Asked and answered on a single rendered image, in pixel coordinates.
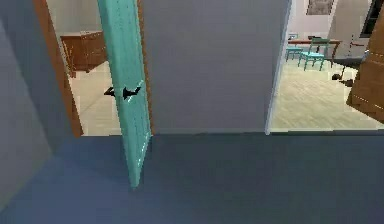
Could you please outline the teal room door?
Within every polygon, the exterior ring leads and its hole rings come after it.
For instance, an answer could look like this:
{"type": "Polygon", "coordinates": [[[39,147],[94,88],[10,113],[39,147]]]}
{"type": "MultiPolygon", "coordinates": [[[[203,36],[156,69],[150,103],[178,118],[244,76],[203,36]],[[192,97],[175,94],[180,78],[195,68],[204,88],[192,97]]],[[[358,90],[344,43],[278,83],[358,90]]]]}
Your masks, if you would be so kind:
{"type": "Polygon", "coordinates": [[[123,139],[129,182],[140,184],[151,128],[147,102],[137,0],[97,0],[115,102],[123,139]],[[137,95],[123,99],[122,90],[137,95]]]}

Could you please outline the teal chair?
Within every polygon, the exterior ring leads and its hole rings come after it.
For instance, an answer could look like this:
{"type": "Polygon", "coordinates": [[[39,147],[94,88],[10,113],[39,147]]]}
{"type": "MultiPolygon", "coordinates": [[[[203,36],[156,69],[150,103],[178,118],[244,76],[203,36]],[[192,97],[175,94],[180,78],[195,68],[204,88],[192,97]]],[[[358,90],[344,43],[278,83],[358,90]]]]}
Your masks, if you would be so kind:
{"type": "Polygon", "coordinates": [[[295,58],[296,54],[300,54],[303,51],[302,48],[300,47],[287,47],[286,48],[286,54],[285,54],[285,59],[288,60],[289,56],[292,56],[292,58],[295,58]]]}
{"type": "Polygon", "coordinates": [[[329,39],[313,37],[311,39],[309,49],[300,53],[298,63],[301,63],[301,61],[304,60],[304,68],[307,68],[307,64],[309,62],[311,62],[312,65],[319,62],[319,70],[322,70],[325,56],[328,53],[329,44],[329,39]]]}

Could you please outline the brown wooden chest of drawers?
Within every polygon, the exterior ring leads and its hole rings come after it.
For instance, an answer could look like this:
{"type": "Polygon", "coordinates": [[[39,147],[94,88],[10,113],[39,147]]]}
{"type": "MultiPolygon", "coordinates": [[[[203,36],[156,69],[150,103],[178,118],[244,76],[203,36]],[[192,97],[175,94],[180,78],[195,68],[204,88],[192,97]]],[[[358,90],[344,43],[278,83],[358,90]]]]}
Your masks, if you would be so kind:
{"type": "Polygon", "coordinates": [[[107,60],[102,31],[75,32],[60,37],[71,77],[76,71],[89,73],[107,60]]]}

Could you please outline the brown wooden table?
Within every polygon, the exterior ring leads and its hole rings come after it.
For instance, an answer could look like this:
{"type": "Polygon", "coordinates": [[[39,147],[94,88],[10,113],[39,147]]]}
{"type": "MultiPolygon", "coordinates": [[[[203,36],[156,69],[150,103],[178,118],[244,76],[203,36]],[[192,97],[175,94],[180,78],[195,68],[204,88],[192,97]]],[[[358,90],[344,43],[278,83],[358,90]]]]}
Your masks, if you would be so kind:
{"type": "Polygon", "coordinates": [[[304,68],[307,68],[309,62],[312,62],[312,65],[315,65],[316,62],[320,62],[320,68],[323,68],[329,45],[335,45],[330,59],[330,62],[334,63],[337,48],[341,43],[341,40],[317,37],[308,40],[292,39],[288,41],[285,59],[288,59],[290,55],[298,54],[298,63],[301,63],[301,60],[305,61],[304,68]]]}

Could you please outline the brown wooden room door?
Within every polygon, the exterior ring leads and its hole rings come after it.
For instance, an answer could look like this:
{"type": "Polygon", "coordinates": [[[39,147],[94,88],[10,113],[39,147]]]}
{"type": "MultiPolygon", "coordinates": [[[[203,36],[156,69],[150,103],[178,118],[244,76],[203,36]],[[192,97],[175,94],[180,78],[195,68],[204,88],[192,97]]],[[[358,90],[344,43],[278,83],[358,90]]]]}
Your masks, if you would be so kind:
{"type": "Polygon", "coordinates": [[[346,104],[384,124],[384,5],[346,104]]]}

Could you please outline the dark window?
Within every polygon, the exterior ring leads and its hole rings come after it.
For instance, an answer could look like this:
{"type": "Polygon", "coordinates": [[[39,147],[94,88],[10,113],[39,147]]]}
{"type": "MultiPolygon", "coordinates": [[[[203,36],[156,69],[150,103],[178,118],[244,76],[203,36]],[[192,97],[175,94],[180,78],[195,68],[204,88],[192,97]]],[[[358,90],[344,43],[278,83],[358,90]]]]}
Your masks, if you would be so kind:
{"type": "Polygon", "coordinates": [[[371,36],[383,4],[384,0],[372,0],[360,34],[361,38],[369,38],[371,36]]]}

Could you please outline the grey framed wall picture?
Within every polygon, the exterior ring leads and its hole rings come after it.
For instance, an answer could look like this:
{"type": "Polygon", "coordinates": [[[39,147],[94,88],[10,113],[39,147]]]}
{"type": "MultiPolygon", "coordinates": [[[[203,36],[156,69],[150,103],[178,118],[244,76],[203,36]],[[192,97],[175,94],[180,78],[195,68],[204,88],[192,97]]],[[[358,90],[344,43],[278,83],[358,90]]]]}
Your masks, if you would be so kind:
{"type": "Polygon", "coordinates": [[[307,15],[330,15],[334,0],[309,0],[307,15]]]}

